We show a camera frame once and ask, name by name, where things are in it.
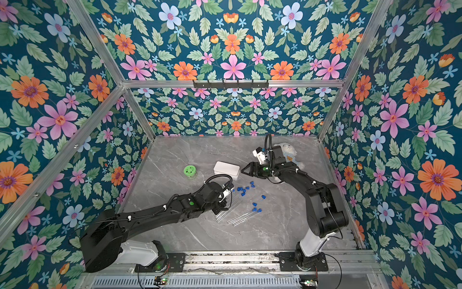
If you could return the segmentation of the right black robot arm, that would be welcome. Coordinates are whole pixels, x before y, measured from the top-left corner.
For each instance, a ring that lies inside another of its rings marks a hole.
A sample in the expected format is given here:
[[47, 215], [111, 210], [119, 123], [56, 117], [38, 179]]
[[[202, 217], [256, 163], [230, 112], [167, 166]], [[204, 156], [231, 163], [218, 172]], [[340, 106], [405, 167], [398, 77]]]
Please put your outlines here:
[[309, 229], [296, 245], [294, 257], [281, 257], [282, 261], [294, 262], [300, 270], [309, 270], [322, 261], [322, 248], [331, 238], [349, 225], [343, 193], [336, 184], [323, 183], [298, 165], [288, 161], [281, 146], [273, 145], [272, 135], [265, 136], [263, 147], [253, 151], [256, 162], [251, 162], [241, 173], [259, 179], [267, 179], [273, 184], [286, 183], [296, 189], [306, 201], [306, 215]]

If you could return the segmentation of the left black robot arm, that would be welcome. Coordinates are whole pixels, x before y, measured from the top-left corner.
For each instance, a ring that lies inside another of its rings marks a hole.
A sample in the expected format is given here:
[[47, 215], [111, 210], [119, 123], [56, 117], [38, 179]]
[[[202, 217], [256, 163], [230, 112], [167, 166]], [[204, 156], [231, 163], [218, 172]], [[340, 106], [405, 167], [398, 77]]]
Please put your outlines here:
[[219, 174], [208, 178], [197, 191], [174, 194], [164, 205], [128, 213], [103, 211], [80, 238], [85, 271], [99, 272], [120, 260], [125, 264], [150, 266], [158, 251], [143, 243], [131, 249], [123, 244], [144, 232], [164, 225], [186, 222], [209, 211], [225, 211], [226, 198], [232, 194], [233, 178]]

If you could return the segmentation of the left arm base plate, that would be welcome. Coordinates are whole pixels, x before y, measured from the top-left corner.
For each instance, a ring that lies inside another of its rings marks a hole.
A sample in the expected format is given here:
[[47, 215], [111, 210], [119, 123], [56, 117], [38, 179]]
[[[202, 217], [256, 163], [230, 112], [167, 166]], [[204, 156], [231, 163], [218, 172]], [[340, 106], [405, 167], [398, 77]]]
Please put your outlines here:
[[185, 266], [186, 254], [167, 253], [160, 255], [152, 264], [148, 266], [136, 265], [136, 273], [179, 273]]

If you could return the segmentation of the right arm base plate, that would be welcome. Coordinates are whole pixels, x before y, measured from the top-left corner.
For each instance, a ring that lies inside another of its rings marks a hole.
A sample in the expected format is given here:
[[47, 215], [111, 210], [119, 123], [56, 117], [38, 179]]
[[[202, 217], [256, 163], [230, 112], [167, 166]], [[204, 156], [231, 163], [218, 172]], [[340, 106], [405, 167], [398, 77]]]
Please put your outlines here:
[[282, 272], [327, 272], [328, 264], [326, 255], [318, 253], [307, 257], [302, 251], [280, 252], [275, 254], [279, 259]]

